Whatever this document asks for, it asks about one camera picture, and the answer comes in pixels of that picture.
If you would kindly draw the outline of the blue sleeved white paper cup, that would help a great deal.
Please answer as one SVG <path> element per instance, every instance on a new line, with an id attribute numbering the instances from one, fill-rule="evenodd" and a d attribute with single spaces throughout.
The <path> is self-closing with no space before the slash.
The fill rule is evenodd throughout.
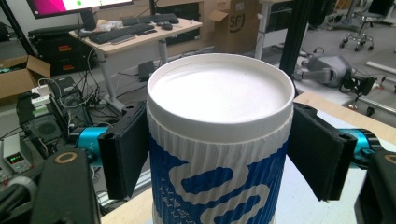
<path id="1" fill-rule="evenodd" d="M 148 81 L 154 224 L 274 224 L 294 86 L 271 64 L 210 53 Z"/>

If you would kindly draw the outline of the small black floor box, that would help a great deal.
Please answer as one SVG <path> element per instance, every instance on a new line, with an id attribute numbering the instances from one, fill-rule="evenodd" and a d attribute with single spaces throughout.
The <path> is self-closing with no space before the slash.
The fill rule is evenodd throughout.
<path id="1" fill-rule="evenodd" d="M 141 63 L 138 65 L 138 77 L 139 81 L 148 81 L 150 76 L 154 73 L 155 71 L 155 65 L 153 61 L 149 61 L 146 63 Z"/>

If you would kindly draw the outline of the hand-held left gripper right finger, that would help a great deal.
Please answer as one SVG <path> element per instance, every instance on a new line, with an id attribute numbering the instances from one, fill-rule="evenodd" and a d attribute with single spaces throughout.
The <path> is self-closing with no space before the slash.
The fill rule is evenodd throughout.
<path id="1" fill-rule="evenodd" d="M 349 166 L 367 169 L 379 139 L 366 129 L 335 128 L 311 106 L 293 106 L 288 156 L 318 200 L 338 200 Z"/>

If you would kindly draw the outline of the white power strip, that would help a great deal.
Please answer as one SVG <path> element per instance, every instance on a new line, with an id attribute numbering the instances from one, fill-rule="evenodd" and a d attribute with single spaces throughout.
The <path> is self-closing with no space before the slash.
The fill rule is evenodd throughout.
<path id="1" fill-rule="evenodd" d="M 40 107 L 50 103 L 51 91 L 48 85 L 42 85 L 31 89 L 31 103 L 34 107 Z"/>

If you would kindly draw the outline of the open small cardboard box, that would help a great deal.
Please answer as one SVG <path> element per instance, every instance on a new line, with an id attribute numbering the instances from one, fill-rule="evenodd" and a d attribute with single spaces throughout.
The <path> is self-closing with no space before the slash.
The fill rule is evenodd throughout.
<path id="1" fill-rule="evenodd" d="M 50 78 L 51 65 L 34 56 L 0 60 L 0 99 L 16 96 L 37 86 L 37 81 Z"/>

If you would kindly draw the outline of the bench power supply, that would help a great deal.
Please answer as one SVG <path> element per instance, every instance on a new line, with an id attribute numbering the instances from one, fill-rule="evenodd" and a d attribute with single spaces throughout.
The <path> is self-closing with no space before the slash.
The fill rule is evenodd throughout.
<path id="1" fill-rule="evenodd" d="M 18 174 L 32 168 L 32 152 L 18 134 L 6 137 L 1 141 L 2 158 Z"/>

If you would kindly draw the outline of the black metal frame post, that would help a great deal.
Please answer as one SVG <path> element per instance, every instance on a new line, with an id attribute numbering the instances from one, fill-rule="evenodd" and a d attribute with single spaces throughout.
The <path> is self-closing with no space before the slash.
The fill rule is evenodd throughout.
<path id="1" fill-rule="evenodd" d="M 292 77 L 314 0 L 294 0 L 279 68 Z"/>

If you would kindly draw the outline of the large cardboard box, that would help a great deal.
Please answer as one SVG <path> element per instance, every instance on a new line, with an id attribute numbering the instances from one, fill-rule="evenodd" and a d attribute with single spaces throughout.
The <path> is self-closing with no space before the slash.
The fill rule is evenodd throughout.
<path id="1" fill-rule="evenodd" d="M 260 6 L 244 9 L 214 10 L 209 19 L 215 23 L 215 52 L 243 53 L 255 49 Z"/>

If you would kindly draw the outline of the white-legged wooden desk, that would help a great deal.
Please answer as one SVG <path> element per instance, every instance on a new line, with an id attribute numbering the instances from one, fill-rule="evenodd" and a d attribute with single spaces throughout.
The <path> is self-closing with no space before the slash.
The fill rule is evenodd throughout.
<path id="1" fill-rule="evenodd" d="M 111 76 L 128 68 L 138 66 L 141 63 L 160 59 L 162 63 L 168 62 L 168 52 L 166 38 L 180 35 L 194 29 L 198 29 L 203 24 L 198 21 L 179 19 L 171 31 L 156 28 L 156 32 L 137 37 L 125 42 L 112 45 L 98 45 L 84 38 L 82 42 L 92 47 L 98 57 L 102 70 L 108 95 L 104 96 L 106 102 L 118 111 L 124 108 L 124 104 L 117 99 L 117 94 L 111 80 Z"/>

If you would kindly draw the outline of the computer monitor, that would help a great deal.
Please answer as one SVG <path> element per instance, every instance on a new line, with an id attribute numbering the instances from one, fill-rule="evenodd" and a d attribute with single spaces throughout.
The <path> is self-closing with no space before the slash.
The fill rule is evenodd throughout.
<path id="1" fill-rule="evenodd" d="M 93 10 L 109 7 L 128 6 L 134 0 L 26 0 L 34 17 L 44 19 L 78 13 L 82 18 L 83 28 L 93 31 L 96 20 Z"/>

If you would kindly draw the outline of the black keyboard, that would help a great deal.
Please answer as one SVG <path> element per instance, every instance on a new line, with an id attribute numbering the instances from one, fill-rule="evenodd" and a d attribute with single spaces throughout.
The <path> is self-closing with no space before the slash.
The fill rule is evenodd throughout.
<path id="1" fill-rule="evenodd" d="M 106 33 L 90 36 L 89 39 L 95 44 L 104 44 L 125 35 L 136 35 L 149 30 L 153 30 L 154 26 L 145 23 L 139 23 L 118 30 L 111 30 Z"/>
<path id="2" fill-rule="evenodd" d="M 156 14 L 156 15 L 146 15 L 136 18 L 122 19 L 122 24 L 124 26 L 136 25 L 139 23 L 158 23 L 158 22 L 170 22 L 171 24 L 178 24 L 178 17 L 174 13 L 167 14 Z"/>

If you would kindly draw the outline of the black computer tower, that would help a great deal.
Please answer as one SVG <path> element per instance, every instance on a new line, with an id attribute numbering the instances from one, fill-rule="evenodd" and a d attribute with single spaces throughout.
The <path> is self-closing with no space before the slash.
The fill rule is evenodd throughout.
<path id="1" fill-rule="evenodd" d="M 18 97 L 17 114 L 25 135 L 39 153 L 46 157 L 74 129 L 92 126 L 92 119 L 73 78 L 48 79 L 45 84 L 38 86 L 42 85 L 49 86 L 50 103 L 34 107 L 31 103 L 32 92 L 28 91 Z"/>

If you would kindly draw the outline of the wheeled office chair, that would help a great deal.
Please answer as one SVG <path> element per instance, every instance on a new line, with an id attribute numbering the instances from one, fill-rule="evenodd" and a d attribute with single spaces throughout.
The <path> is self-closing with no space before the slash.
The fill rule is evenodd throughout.
<path id="1" fill-rule="evenodd" d="M 388 16 L 393 3 L 394 0 L 372 0 L 372 3 L 367 9 L 357 12 L 356 16 L 361 19 L 361 28 L 358 32 L 347 33 L 339 47 L 344 48 L 349 41 L 354 41 L 356 43 L 354 50 L 358 52 L 367 42 L 370 42 L 371 45 L 368 50 L 373 50 L 375 45 L 374 40 L 365 33 L 365 30 L 373 22 L 382 22 Z"/>

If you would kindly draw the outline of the black equipment case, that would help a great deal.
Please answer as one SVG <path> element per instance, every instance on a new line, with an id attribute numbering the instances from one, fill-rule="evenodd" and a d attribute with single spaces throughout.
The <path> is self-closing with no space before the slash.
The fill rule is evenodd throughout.
<path id="1" fill-rule="evenodd" d="M 53 77 L 88 69 L 87 56 L 91 48 L 69 34 L 78 28 L 78 25 L 66 25 L 28 32 L 37 57 L 50 64 Z"/>

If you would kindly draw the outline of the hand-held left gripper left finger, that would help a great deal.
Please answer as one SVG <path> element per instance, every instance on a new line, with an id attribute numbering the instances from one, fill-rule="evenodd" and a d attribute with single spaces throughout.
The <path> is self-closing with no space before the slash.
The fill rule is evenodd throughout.
<path id="1" fill-rule="evenodd" d="M 92 166 L 102 166 L 110 199 L 131 197 L 149 154 L 146 103 L 127 105 L 112 127 L 88 127 L 78 134 Z"/>

